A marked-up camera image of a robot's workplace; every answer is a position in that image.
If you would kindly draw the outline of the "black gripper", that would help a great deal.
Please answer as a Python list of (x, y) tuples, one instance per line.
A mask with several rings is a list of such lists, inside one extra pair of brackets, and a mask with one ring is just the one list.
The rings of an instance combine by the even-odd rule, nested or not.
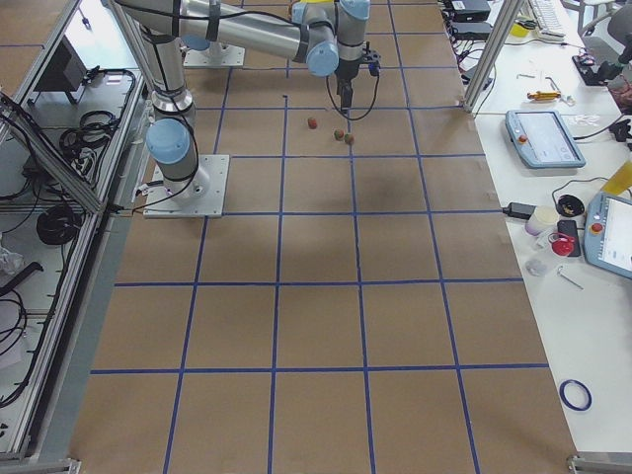
[[(338, 43), (339, 65), (337, 67), (338, 79), (355, 79), (359, 68), (367, 65), (372, 76), (378, 75), (380, 67), (380, 54), (370, 48), (369, 42), (356, 44)], [(340, 84), (341, 110), (347, 110), (353, 105), (354, 89), (352, 84)]]

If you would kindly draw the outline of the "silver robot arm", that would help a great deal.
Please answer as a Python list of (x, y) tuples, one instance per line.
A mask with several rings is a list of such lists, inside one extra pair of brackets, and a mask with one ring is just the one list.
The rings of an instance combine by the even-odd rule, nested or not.
[(144, 60), (158, 118), (185, 119), (195, 111), (184, 70), (242, 66), (248, 50), (303, 63), (328, 89), (337, 112), (352, 107), (362, 66), (379, 75), (379, 54), (365, 39), (367, 1), (293, 1), (286, 16), (243, 10), (221, 1), (114, 1), (129, 46)]

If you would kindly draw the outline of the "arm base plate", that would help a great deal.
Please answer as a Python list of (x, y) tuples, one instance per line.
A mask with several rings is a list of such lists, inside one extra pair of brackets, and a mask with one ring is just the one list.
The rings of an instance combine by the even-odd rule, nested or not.
[(218, 218), (223, 214), (226, 184), (229, 173), (228, 155), (200, 155), (197, 173), (187, 181), (165, 181), (155, 166), (152, 180), (161, 181), (147, 192), (147, 206), (142, 208), (147, 218)]
[(243, 47), (212, 42), (207, 49), (189, 49), (185, 55), (186, 68), (219, 69), (242, 67), (245, 59)]

